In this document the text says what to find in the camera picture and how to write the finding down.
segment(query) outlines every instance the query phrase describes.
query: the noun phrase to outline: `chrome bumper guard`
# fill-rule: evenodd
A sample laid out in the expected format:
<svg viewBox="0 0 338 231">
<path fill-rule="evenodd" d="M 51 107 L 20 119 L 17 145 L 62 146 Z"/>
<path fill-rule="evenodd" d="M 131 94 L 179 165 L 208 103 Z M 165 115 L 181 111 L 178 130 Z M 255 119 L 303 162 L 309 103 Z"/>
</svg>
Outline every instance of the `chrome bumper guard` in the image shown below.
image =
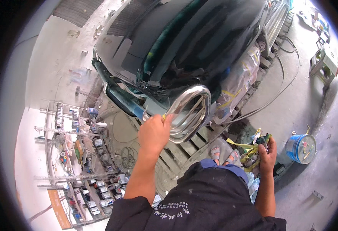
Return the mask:
<svg viewBox="0 0 338 231">
<path fill-rule="evenodd" d="M 198 96 L 200 96 L 199 100 L 183 118 L 180 118 L 179 116 L 185 106 Z M 165 113 L 166 115 L 174 114 L 169 140 L 173 143 L 189 141 L 209 117 L 210 104 L 211 94 L 206 86 L 195 85 L 185 90 Z M 143 121 L 147 121 L 150 117 L 151 116 L 145 111 Z"/>
</svg>

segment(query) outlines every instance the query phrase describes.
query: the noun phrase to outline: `stool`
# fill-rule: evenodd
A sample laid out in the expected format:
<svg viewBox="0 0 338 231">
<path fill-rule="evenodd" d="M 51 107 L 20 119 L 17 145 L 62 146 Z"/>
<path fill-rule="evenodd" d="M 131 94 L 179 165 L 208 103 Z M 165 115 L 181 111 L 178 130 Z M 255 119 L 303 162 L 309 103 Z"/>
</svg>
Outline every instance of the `stool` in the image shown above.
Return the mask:
<svg viewBox="0 0 338 231">
<path fill-rule="evenodd" d="M 324 44 L 310 59 L 309 76 L 319 77 L 324 83 L 323 90 L 326 90 L 337 74 L 337 58 L 332 53 L 329 44 Z"/>
</svg>

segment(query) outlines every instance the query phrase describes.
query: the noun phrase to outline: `shelving rack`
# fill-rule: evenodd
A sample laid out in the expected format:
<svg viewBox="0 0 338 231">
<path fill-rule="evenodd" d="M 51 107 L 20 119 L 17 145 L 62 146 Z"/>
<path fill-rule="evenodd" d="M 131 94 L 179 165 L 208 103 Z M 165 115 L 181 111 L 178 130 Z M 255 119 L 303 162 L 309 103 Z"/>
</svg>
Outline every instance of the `shelving rack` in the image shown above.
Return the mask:
<svg viewBox="0 0 338 231">
<path fill-rule="evenodd" d="M 56 111 L 53 111 L 50 109 L 50 104 L 53 104 L 53 106 L 57 105 L 58 109 L 56 109 Z M 102 207 L 99 204 L 100 198 L 95 190 L 95 188 L 91 188 L 88 184 L 88 180 L 92 180 L 92 179 L 102 179 L 104 182 L 105 180 L 108 180 L 109 178 L 115 176 L 118 173 L 118 169 L 115 166 L 114 162 L 112 161 L 111 158 L 111 154 L 108 152 L 107 147 L 105 145 L 105 142 L 102 142 L 102 148 L 104 150 L 104 152 L 108 155 L 108 162 L 112 167 L 112 171 L 107 171 L 105 173 L 93 173 L 93 174 L 85 174 L 85 175 L 78 175 L 78 176 L 55 176 L 55 174 L 53 173 L 54 169 L 53 166 L 50 165 L 50 163 L 52 163 L 52 159 L 51 159 L 51 154 L 52 154 L 52 145 L 55 142 L 55 133 L 65 133 L 65 134 L 74 134 L 77 135 L 80 139 L 82 137 L 88 136 L 90 139 L 92 139 L 93 137 L 97 136 L 100 139 L 103 140 L 103 135 L 101 134 L 95 134 L 95 133 L 82 133 L 82 132 L 74 132 L 74 131 L 66 131 L 64 130 L 64 128 L 62 126 L 60 126 L 60 118 L 63 121 L 63 117 L 70 117 L 69 114 L 65 113 L 65 111 L 68 110 L 64 110 L 64 106 L 68 106 L 70 108 L 75 108 L 78 110 L 85 110 L 84 108 L 78 107 L 78 106 L 74 106 L 74 105 L 69 105 L 69 104 L 64 104 L 61 102 L 56 102 L 56 101 L 52 101 L 49 100 L 48 104 L 47 104 L 47 108 L 46 108 L 46 119 L 45 119 L 45 123 L 44 123 L 44 127 L 34 127 L 34 129 L 38 132 L 43 131 L 44 132 L 44 141 L 45 141 L 45 151 L 46 151 L 46 168 L 47 168 L 47 176 L 34 176 L 35 180 L 46 180 L 49 182 L 49 185 L 47 184 L 38 184 L 38 187 L 42 187 L 42 188 L 47 188 L 49 190 L 61 190 L 65 192 L 65 195 L 67 194 L 67 192 L 70 192 L 73 201 L 75 201 L 75 208 L 78 210 L 78 213 L 81 215 L 81 219 L 77 219 L 74 216 L 75 221 L 77 222 L 76 224 L 73 224 L 72 221 L 69 219 L 69 222 L 71 224 L 71 228 L 77 228 L 80 226 L 84 226 L 84 225 L 88 225 L 88 224 L 93 224 L 95 222 L 101 221 L 103 219 L 106 219 L 108 217 L 110 217 L 110 215 L 106 215 L 102 209 Z M 60 111 L 60 107 L 63 108 L 63 114 L 60 115 L 60 113 L 58 113 Z M 56 116 L 55 119 L 58 119 L 58 127 L 62 128 L 62 129 L 54 129 L 52 128 L 52 124 L 56 124 L 55 121 L 50 122 L 49 119 L 49 114 L 51 114 L 51 118 L 53 118 L 53 116 Z M 65 183 L 68 185 L 67 190 L 64 188 Z M 85 201 L 85 197 L 82 193 L 82 188 L 86 187 L 87 190 L 89 191 L 89 195 L 91 197 L 91 200 L 94 200 L 96 202 L 96 206 L 97 208 L 100 210 L 100 214 L 98 215 L 93 215 L 93 213 L 91 212 L 91 210 L 88 208 L 87 211 L 89 211 L 89 213 L 91 214 L 92 219 L 91 220 L 87 220 L 85 212 L 86 210 L 84 210 L 83 206 L 80 206 L 78 204 L 78 200 L 76 197 L 76 194 L 74 192 L 74 188 L 79 188 L 79 193 L 81 193 L 82 198 L 84 203 L 87 203 L 87 201 Z"/>
</svg>

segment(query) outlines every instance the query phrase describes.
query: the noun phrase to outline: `hose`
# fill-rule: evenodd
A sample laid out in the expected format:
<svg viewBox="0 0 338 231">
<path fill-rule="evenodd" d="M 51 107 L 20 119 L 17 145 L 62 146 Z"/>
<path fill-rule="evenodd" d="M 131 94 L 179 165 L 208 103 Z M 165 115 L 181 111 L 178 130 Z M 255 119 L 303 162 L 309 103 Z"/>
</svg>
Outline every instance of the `hose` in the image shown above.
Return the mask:
<svg viewBox="0 0 338 231">
<path fill-rule="evenodd" d="M 242 116 L 240 116 L 240 117 L 238 117 L 237 119 L 234 119 L 234 120 L 231 120 L 230 122 L 228 122 L 228 123 L 226 123 L 226 126 L 211 140 L 211 141 L 209 141 L 206 145 L 203 145 L 202 147 L 200 147 L 199 148 L 199 150 L 197 150 L 184 164 L 183 164 L 183 168 L 181 169 L 181 171 L 180 171 L 180 175 L 183 175 L 183 171 L 184 171 L 184 167 L 187 165 L 187 163 L 188 162 L 193 162 L 193 160 L 195 160 L 195 159 L 197 159 L 198 158 L 198 156 L 202 153 L 202 151 L 204 150 L 204 149 L 206 149 L 210 144 L 212 144 L 212 142 L 214 142 L 225 130 L 227 130 L 228 129 L 228 127 L 232 124 L 232 123 L 234 123 L 234 122 L 236 122 L 236 121 L 240 121 L 240 120 L 243 120 L 243 119 L 245 119 L 245 118 L 247 118 L 247 117 L 250 117 L 250 116 L 252 116 L 252 115 L 254 115 L 254 114 L 256 114 L 256 113 L 258 113 L 258 112 L 260 112 L 261 110 L 263 110 L 264 108 L 266 108 L 268 105 L 270 105 L 280 94 L 282 94 L 282 92 L 283 91 L 285 91 L 286 89 L 287 89 L 287 87 L 289 87 L 291 84 L 292 84 L 292 82 L 296 79 L 296 76 L 297 76 L 297 74 L 298 74 L 298 72 L 299 72 L 299 69 L 300 69 L 300 55 L 299 55 L 299 52 L 297 51 L 297 48 L 296 48 L 296 46 L 295 46 L 295 44 L 292 42 L 292 40 L 290 39 L 290 38 L 288 38 L 287 36 L 284 36 L 284 35 L 280 35 L 280 36 L 278 36 L 278 38 L 280 38 L 280 39 L 282 39 L 282 40 L 285 40 L 285 41 L 287 41 L 288 43 L 290 43 L 292 46 L 293 46 L 293 51 L 288 51 L 288 50 L 285 50 L 285 49 L 283 49 L 280 45 L 278 45 L 279 47 L 280 47 L 280 49 L 282 50 L 282 51 L 285 51 L 285 52 L 287 52 L 287 53 L 294 53 L 294 52 L 296 52 L 296 54 L 297 54 L 297 58 L 298 58 L 298 61 L 299 61 L 299 64 L 298 64 L 298 66 L 297 66 L 297 72 L 296 72 L 296 74 L 295 74 L 295 76 L 293 77 L 293 79 L 284 87 L 284 88 L 282 88 L 282 85 L 283 85 L 283 82 L 284 82 L 284 79 L 285 79 L 285 72 L 284 72 L 284 67 L 283 67 L 283 64 L 282 64 L 282 61 L 280 60 L 280 58 L 279 58 L 279 55 L 278 55 L 278 53 L 277 52 L 275 52 L 275 54 L 276 54 L 276 57 L 277 57 L 277 59 L 278 59 L 278 61 L 279 61 L 279 63 L 280 63 L 280 66 L 282 67 L 282 83 L 281 83 L 281 85 L 280 85 L 280 88 L 279 88 L 279 90 L 278 90 L 278 92 L 268 101 L 268 102 L 266 102 L 265 104 L 263 104 L 261 107 L 259 107 L 259 108 L 256 108 L 256 109 L 254 109 L 254 110 L 252 110 L 252 111 L 250 111 L 249 113 L 246 113 L 245 115 L 242 115 Z"/>
<path fill-rule="evenodd" d="M 125 169 L 133 169 L 134 165 L 136 164 L 136 159 L 134 158 L 136 155 L 138 156 L 137 150 L 131 147 L 123 147 L 121 150 L 121 160 L 122 166 Z"/>
</svg>

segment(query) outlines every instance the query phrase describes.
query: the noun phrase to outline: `gray sandal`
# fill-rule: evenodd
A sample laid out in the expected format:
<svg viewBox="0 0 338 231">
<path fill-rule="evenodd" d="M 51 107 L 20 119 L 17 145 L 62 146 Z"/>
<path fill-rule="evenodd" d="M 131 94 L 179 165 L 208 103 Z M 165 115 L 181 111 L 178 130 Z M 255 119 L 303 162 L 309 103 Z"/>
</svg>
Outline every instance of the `gray sandal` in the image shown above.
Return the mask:
<svg viewBox="0 0 338 231">
<path fill-rule="evenodd" d="M 220 147 L 218 145 L 213 146 L 211 148 L 210 153 L 211 153 L 211 159 L 219 160 L 219 158 L 220 158 Z"/>
<path fill-rule="evenodd" d="M 240 152 L 237 149 L 234 149 L 230 156 L 233 156 L 233 160 L 231 160 L 229 157 L 225 160 L 226 162 L 228 162 L 229 164 L 234 164 L 237 162 L 237 160 L 240 159 Z"/>
</svg>

